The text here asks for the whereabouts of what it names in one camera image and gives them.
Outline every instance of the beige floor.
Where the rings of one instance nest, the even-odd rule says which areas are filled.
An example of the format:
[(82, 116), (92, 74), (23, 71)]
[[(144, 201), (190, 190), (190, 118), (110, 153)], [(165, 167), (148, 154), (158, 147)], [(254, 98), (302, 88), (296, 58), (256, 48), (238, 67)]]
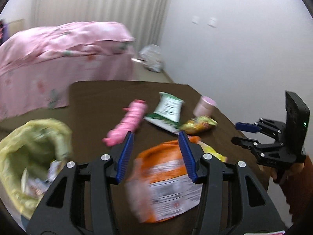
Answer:
[[(150, 82), (161, 82), (170, 83), (171, 79), (164, 73), (156, 73), (148, 71), (144, 68), (143, 63), (139, 61), (134, 61), (135, 63), (135, 76), (134, 79), (138, 81), (150, 81)], [(7, 136), (8, 132), (15, 128), (25, 124), (32, 119), (42, 119), (42, 118), (55, 118), (66, 124), (68, 124), (68, 107), (58, 108), (58, 109), (38, 109), (28, 112), (22, 116), (13, 117), (5, 119), (0, 122), (0, 139)]]

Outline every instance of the brown sleeve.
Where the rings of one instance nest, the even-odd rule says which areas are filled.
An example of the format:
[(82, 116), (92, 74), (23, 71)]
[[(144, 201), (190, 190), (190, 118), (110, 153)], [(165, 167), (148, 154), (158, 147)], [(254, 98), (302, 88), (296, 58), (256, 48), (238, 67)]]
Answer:
[(286, 202), (290, 205), (289, 213), (292, 214), (292, 221), (296, 222), (304, 213), (313, 194), (313, 165), (307, 156), (303, 170), (294, 176), (289, 177), (281, 185)]

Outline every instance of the pink caterpillar toy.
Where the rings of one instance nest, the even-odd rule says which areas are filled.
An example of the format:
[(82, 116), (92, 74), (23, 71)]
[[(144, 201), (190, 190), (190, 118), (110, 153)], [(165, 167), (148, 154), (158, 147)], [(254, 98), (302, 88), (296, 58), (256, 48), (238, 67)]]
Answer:
[(128, 108), (123, 108), (123, 110), (127, 111), (125, 117), (113, 130), (108, 132), (106, 138), (102, 139), (102, 141), (108, 147), (122, 143), (128, 131), (134, 132), (137, 129), (147, 108), (148, 105), (144, 100), (132, 101)]

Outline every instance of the blue gripper pad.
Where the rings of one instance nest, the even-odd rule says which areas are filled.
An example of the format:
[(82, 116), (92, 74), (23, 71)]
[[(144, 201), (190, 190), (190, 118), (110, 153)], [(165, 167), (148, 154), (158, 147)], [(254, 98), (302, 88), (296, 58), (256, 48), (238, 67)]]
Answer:
[(187, 134), (184, 131), (181, 131), (178, 135), (178, 144), (179, 144), (179, 148), (182, 153), (182, 156), (183, 156), (183, 160), (186, 166), (188, 177), (191, 178), (191, 180), (194, 183), (196, 182), (198, 175), (196, 172), (196, 161), (191, 152), (189, 143), (190, 141), (188, 139)]
[(256, 133), (256, 132), (261, 131), (261, 128), (257, 125), (240, 123), (240, 122), (236, 123), (236, 129), (239, 131), (252, 132), (252, 133)]
[(134, 135), (131, 132), (128, 132), (122, 144), (124, 145), (124, 147), (116, 167), (115, 178), (118, 183), (120, 183), (125, 177), (126, 168), (130, 159), (131, 152), (133, 150)]

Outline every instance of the dark brown tabletop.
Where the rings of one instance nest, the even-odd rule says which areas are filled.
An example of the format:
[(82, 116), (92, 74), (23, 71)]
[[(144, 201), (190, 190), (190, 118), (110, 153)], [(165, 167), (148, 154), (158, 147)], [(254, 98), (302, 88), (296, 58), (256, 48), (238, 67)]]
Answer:
[[(185, 101), (181, 110), (181, 121), (193, 116), (192, 111), (200, 94), (188, 85), (139, 82), (139, 81), (85, 81), (74, 83), (70, 87), (69, 103), (71, 129), (73, 130), (73, 150), (75, 161), (85, 163), (108, 152), (102, 143), (107, 132), (115, 127), (125, 115), (123, 107), (127, 107), (134, 99), (143, 99), (148, 104), (148, 112), (153, 112), (159, 103), (159, 93), (166, 92)], [(212, 115), (218, 126), (210, 131), (200, 133), (202, 141), (213, 147), (218, 153), (228, 157), (229, 163), (245, 161), (267, 189), (269, 177), (256, 164), (254, 156), (245, 149), (231, 143), (233, 136), (242, 136), (234, 124), (218, 109)], [(147, 121), (143, 121), (135, 132), (134, 149), (130, 157), (126, 178), (130, 175), (133, 160), (136, 156), (162, 142), (177, 139), (177, 136), (160, 129)], [(121, 235), (190, 235), (195, 225), (197, 207), (170, 220), (140, 224), (130, 211), (125, 182), (111, 186), (116, 218)], [(222, 224), (227, 216), (227, 190), (224, 191)], [(86, 215), (86, 225), (90, 225), (90, 216)]]

